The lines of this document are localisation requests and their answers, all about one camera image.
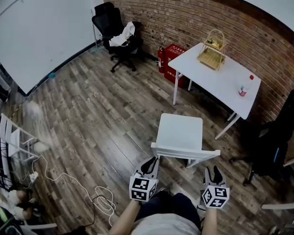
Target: black office chair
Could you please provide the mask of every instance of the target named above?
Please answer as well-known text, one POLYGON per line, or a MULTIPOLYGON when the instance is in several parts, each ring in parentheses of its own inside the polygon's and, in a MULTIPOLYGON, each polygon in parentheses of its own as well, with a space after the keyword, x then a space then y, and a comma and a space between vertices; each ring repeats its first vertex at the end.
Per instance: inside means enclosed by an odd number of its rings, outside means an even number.
POLYGON ((284 167, 288 150, 288 141, 294 131, 294 90, 290 92, 281 112, 273 122, 265 123, 251 136, 250 147, 252 155, 242 158, 231 158, 230 163, 238 160, 252 163, 252 170, 243 185, 250 184, 254 174, 270 176, 272 179, 288 180, 294 178, 290 166, 284 167))
POLYGON ((111 47, 109 40, 115 36, 119 36, 124 29, 124 25, 121 20, 120 10, 115 8, 111 2, 105 2, 95 7, 96 15, 92 18, 94 25, 102 34, 103 46, 109 51, 109 54, 113 54, 110 59, 118 58, 118 62, 112 67, 111 72, 115 71, 115 67, 120 63, 126 61, 132 68, 132 71, 136 71, 136 68, 131 57, 136 56, 139 52, 140 46, 143 44, 143 40, 138 36, 141 27, 140 22, 133 22, 135 26, 134 36, 130 36, 129 44, 125 47, 111 47))

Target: marker cube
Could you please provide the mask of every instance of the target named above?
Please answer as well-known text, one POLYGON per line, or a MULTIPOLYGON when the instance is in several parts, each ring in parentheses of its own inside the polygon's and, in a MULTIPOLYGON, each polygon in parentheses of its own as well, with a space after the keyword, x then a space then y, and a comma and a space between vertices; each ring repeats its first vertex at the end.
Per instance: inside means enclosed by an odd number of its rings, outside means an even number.
POLYGON ((208 186, 202 195, 207 208, 221 209, 230 198, 230 188, 208 186))
POLYGON ((156 192, 157 179, 131 176, 129 183, 129 198, 147 202, 156 192))

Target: white cable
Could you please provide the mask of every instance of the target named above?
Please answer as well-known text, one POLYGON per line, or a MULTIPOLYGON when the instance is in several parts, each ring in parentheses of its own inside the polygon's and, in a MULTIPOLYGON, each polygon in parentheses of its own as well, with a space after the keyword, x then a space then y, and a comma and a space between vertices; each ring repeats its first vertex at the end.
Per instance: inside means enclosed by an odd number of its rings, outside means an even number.
POLYGON ((112 227, 112 225, 111 225, 111 222, 110 222, 110 219, 111 219, 111 217, 112 217, 112 215, 115 213, 114 212, 114 210, 115 210, 115 208, 116 208, 116 205, 113 203, 113 193, 112 193, 112 191, 110 191, 109 189, 107 189, 107 188, 105 188, 105 187, 102 187, 102 186, 97 186, 96 188, 95 188, 95 192, 96 192, 96 194, 97 194, 97 196, 99 196, 99 195, 101 195, 101 194, 99 194, 98 192, 97 192, 97 189, 98 188, 101 188, 101 189, 104 189, 104 190, 107 190, 108 192, 110 192, 111 193, 111 200, 109 200, 108 198, 104 198, 104 197, 98 197, 97 198, 97 204, 95 204, 93 201, 92 201, 92 199, 91 199, 91 197, 90 197, 90 195, 89 195, 89 193, 88 193, 88 191, 87 191, 87 189, 84 187, 84 186, 82 186, 81 185, 81 183, 75 178, 75 177, 72 177, 72 176, 70 176, 70 175, 68 175, 67 173, 65 173, 65 172, 63 172, 63 173, 61 173, 60 174, 60 176, 58 176, 56 179, 52 179, 52 178, 49 178, 48 176, 47 176, 47 167, 48 167, 48 161, 46 160, 46 158, 43 156, 43 155, 40 155, 37 159, 35 159, 34 161, 33 161, 33 163, 32 163, 32 165, 31 165, 31 167, 32 167, 32 170, 33 170, 33 173, 35 172, 34 171, 34 162, 35 161, 37 161, 37 160, 39 160, 40 159, 40 157, 43 157, 43 159, 46 161, 46 168, 45 168, 45 177, 46 178, 48 178, 48 179, 50 179, 50 180, 52 180, 52 181, 56 181, 56 180, 58 180, 62 175, 67 175, 68 177, 70 177, 70 178, 72 178, 72 179, 74 179, 85 191, 86 191, 86 193, 87 193, 87 196, 88 196, 88 198, 89 198, 89 200, 102 212, 102 213, 104 213, 105 215, 107 215, 107 216, 109 216, 109 224, 110 224, 110 226, 112 227))

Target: chair wheel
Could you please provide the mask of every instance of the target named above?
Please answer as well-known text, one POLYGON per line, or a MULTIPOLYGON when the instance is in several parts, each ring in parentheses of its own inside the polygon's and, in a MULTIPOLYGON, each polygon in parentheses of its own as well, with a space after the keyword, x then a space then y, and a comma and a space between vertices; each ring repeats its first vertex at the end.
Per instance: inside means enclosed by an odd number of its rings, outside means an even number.
POLYGON ((244 182, 243 182, 243 186, 247 186, 249 183, 250 182, 247 179, 245 179, 244 182))

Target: power cord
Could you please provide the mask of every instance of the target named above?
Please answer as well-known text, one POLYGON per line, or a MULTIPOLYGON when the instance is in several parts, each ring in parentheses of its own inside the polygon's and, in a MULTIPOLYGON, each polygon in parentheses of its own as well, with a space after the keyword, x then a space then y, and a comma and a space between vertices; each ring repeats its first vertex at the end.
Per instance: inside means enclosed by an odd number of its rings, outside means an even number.
POLYGON ((45 168, 45 177, 46 178, 48 178, 49 180, 51 180, 51 181, 56 181, 56 180, 58 180, 62 175, 67 175, 69 178, 72 178, 72 179, 74 179, 85 191, 86 191, 86 193, 87 193, 87 196, 88 196, 88 198, 89 198, 89 200, 93 203, 93 205, 94 205, 94 221, 93 221, 93 223, 95 222, 95 206, 102 212, 102 213, 104 213, 105 215, 107 215, 107 216, 109 216, 109 220, 108 220, 108 222, 109 222, 109 224, 110 224, 110 226, 112 227, 112 224, 111 224, 111 222, 110 222, 110 219, 111 219, 111 217, 113 216, 113 214, 115 214, 115 209, 116 209, 116 205, 113 203, 113 193, 112 193, 112 191, 110 191, 109 189, 107 189, 107 188, 105 188, 105 187, 101 187, 101 186, 97 186, 96 188, 95 188, 95 192, 96 192, 96 194, 97 194, 97 196, 96 197, 94 197, 93 199, 91 199, 91 197, 90 197, 90 195, 89 195, 89 193, 88 193, 88 191, 87 191, 87 189, 84 187, 84 186, 82 186, 82 184, 75 178, 75 177, 72 177, 72 176, 70 176, 69 174, 67 174, 67 173, 65 173, 65 172, 63 172, 63 173, 61 173, 60 174, 60 176, 58 176, 56 179, 52 179, 52 178, 49 178, 48 176, 47 176, 47 167, 48 167, 48 161, 46 160, 46 158, 43 156, 43 155, 40 155, 37 159, 35 159, 35 160, 33 160, 33 162, 32 162, 32 170, 33 170, 33 174, 35 174, 36 172, 34 171, 34 162, 35 161, 37 161, 37 160, 39 160, 40 159, 40 157, 42 157, 45 161, 46 161, 46 168, 45 168), (110 192, 111 193, 111 200, 109 200, 109 199, 107 199, 104 195, 102 195, 102 194, 99 194, 98 193, 98 189, 103 189, 103 190, 107 190, 108 192, 110 192))

